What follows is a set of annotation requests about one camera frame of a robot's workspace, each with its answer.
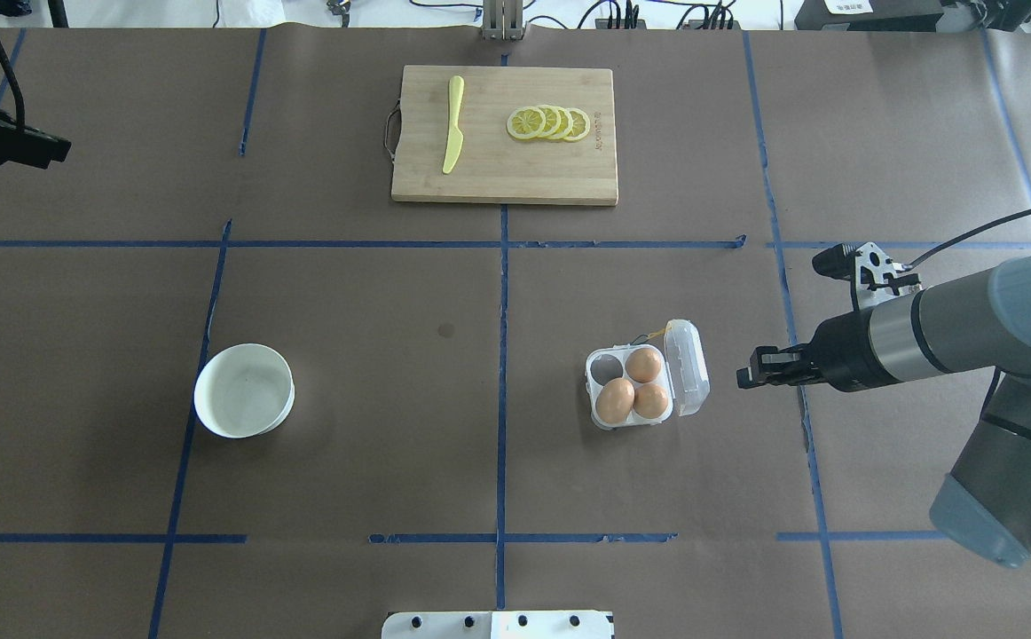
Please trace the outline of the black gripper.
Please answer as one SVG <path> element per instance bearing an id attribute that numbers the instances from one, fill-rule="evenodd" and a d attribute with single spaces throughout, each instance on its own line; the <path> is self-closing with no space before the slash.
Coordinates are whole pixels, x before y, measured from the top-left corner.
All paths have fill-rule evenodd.
<path id="1" fill-rule="evenodd" d="M 762 386 L 807 386 L 829 384 L 843 392 L 868 390 L 876 384 L 876 360 L 871 347 L 872 312 L 855 311 L 824 320 L 803 349 L 797 347 L 756 347 L 750 367 L 737 371 L 737 386 L 751 390 Z M 799 367 L 807 371 L 762 369 Z"/>

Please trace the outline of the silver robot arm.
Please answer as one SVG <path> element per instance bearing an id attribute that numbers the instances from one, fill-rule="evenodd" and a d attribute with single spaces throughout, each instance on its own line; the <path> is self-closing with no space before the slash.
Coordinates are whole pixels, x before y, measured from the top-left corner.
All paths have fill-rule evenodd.
<path id="1" fill-rule="evenodd" d="M 971 553 L 1018 569 L 1031 559 L 1031 256 L 933 287 L 872 242 L 837 244 L 812 266 L 851 284 L 852 310 L 807 343 L 759 345 L 738 385 L 859 392 L 990 369 L 929 517 Z"/>

